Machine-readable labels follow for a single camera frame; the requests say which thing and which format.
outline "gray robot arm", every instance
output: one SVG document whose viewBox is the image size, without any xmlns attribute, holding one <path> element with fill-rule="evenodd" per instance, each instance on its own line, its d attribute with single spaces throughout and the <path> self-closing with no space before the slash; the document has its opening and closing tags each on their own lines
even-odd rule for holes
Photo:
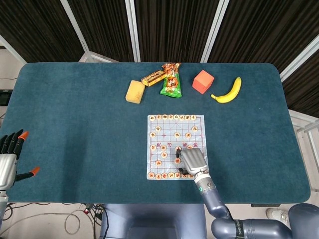
<svg viewBox="0 0 319 239">
<path fill-rule="evenodd" d="M 178 150 L 176 156 L 185 163 L 183 173 L 194 176 L 209 213 L 216 218 L 211 229 L 217 239 L 292 239 L 290 229 L 276 220 L 233 220 L 209 175 L 200 149 Z"/>
<path fill-rule="evenodd" d="M 196 186 L 204 199 L 209 213 L 216 218 L 231 219 L 231 215 L 222 202 L 209 175 L 207 163 L 200 149 L 185 149 L 177 153 L 180 154 L 184 161 L 187 172 L 195 177 Z"/>
</svg>

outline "chessboard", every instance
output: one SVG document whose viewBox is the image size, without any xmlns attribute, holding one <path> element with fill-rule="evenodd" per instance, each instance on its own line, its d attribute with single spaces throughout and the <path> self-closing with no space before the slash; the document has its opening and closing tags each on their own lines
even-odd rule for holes
<svg viewBox="0 0 319 239">
<path fill-rule="evenodd" d="M 147 179 L 193 179 L 179 172 L 184 162 L 176 157 L 176 150 L 194 147 L 202 151 L 207 162 L 204 116 L 148 116 Z"/>
</svg>

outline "yellow sponge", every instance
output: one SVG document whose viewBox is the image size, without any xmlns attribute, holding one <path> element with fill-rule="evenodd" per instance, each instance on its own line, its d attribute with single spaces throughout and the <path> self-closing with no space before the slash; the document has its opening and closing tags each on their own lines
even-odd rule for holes
<svg viewBox="0 0 319 239">
<path fill-rule="evenodd" d="M 141 102 L 144 89 L 145 85 L 143 85 L 140 81 L 131 81 L 128 92 L 125 96 L 126 101 L 139 104 Z"/>
</svg>

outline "black wall panel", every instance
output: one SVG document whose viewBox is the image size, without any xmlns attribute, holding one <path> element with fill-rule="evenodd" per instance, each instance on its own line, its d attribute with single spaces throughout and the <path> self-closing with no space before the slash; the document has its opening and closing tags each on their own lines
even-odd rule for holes
<svg viewBox="0 0 319 239">
<path fill-rule="evenodd" d="M 124 0 L 69 0 L 89 50 L 134 62 Z"/>
<path fill-rule="evenodd" d="M 281 72 L 318 34 L 318 0 L 231 0 L 208 61 L 269 62 Z"/>
<path fill-rule="evenodd" d="M 135 0 L 141 61 L 199 62 L 218 0 Z"/>
<path fill-rule="evenodd" d="M 319 118 L 319 50 L 283 85 L 290 109 Z"/>
<path fill-rule="evenodd" d="M 60 0 L 1 0 L 0 34 L 26 62 L 79 61 L 84 53 Z"/>
</svg>

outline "orange fingertip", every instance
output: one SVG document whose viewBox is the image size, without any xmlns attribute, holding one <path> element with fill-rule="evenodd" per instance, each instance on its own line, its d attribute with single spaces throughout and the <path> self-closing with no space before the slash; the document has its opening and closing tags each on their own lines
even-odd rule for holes
<svg viewBox="0 0 319 239">
<path fill-rule="evenodd" d="M 40 167 L 35 167 L 35 168 L 31 171 L 31 173 L 33 173 L 33 176 L 35 176 L 35 175 L 39 172 L 39 170 L 40 170 Z"/>
<path fill-rule="evenodd" d="M 24 132 L 23 134 L 21 134 L 18 138 L 22 138 L 22 139 L 25 141 L 26 138 L 28 137 L 28 135 L 29 135 L 29 132 L 26 131 L 26 132 Z"/>
</svg>

